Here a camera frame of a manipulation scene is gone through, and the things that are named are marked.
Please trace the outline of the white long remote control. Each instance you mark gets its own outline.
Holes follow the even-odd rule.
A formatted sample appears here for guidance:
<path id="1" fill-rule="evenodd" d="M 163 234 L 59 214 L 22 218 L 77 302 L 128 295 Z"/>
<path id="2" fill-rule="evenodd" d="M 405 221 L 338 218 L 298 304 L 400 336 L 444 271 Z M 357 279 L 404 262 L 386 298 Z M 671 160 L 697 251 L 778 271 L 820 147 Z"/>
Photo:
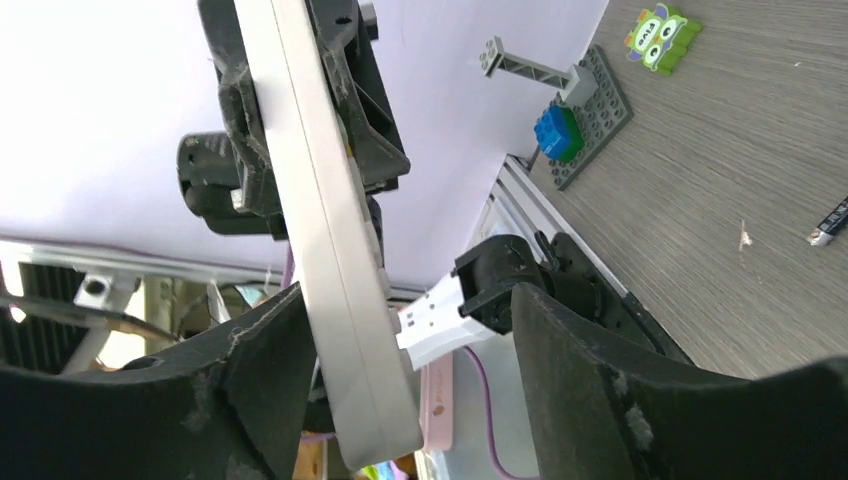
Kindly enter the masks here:
<path id="1" fill-rule="evenodd" d="M 418 401 L 301 1 L 235 5 L 336 438 L 359 469 L 420 448 Z"/>

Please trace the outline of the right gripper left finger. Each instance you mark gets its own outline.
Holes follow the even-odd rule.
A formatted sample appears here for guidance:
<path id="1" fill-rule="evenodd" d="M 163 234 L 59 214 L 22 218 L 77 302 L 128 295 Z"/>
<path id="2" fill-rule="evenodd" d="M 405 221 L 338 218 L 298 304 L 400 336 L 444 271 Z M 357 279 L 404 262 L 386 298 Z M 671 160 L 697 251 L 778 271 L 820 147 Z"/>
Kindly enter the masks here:
<path id="1" fill-rule="evenodd" d="M 5 479 L 288 479 L 316 349 L 298 285 L 113 371 L 1 370 Z"/>

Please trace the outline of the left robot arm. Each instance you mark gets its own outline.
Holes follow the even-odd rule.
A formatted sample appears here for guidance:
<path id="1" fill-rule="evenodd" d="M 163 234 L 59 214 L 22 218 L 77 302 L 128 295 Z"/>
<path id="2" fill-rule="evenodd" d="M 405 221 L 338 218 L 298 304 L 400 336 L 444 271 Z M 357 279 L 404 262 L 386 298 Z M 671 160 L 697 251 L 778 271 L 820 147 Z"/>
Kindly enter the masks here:
<path id="1" fill-rule="evenodd" d="M 184 199 L 215 233 L 285 241 L 289 232 L 235 5 L 202 1 L 198 8 L 225 129 L 217 136 L 218 145 L 205 153 L 180 151 L 181 169 L 197 174 L 195 184 L 183 185 Z M 329 87 L 341 133 L 354 153 L 368 230 L 377 235 L 382 213 L 376 195 L 396 189 L 410 168 L 373 55 L 377 29 L 350 1 L 310 1 L 306 11 L 322 57 L 321 80 Z M 542 248 L 542 261 L 531 258 L 529 241 L 511 234 L 498 234 L 458 257 L 450 280 L 460 294 L 460 319 L 508 334 L 515 318 L 513 288 L 533 284 L 583 318 L 659 355 L 687 361 L 641 303 L 633 295 L 615 293 L 564 234 L 548 238 L 536 233 L 533 242 Z"/>

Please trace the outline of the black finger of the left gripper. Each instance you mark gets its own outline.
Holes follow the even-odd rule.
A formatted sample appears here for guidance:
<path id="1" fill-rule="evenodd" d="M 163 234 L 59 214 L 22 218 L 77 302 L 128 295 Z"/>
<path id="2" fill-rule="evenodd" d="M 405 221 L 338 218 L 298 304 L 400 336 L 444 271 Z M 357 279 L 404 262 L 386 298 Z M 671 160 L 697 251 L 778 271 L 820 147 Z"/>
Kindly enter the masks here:
<path id="1" fill-rule="evenodd" d="M 379 229 L 410 161 L 357 1 L 201 1 L 223 127 L 197 137 L 197 214 L 220 235 Z"/>

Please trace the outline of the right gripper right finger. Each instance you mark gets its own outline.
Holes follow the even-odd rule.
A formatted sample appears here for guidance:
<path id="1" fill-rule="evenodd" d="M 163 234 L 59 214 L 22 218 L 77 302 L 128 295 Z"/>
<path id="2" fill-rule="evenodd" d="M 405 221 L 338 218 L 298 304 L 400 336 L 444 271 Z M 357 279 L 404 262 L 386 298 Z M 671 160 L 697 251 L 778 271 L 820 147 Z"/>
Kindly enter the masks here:
<path id="1" fill-rule="evenodd" d="M 755 380 L 672 360 L 539 288 L 512 293 L 544 479 L 843 479 L 847 361 Z"/>

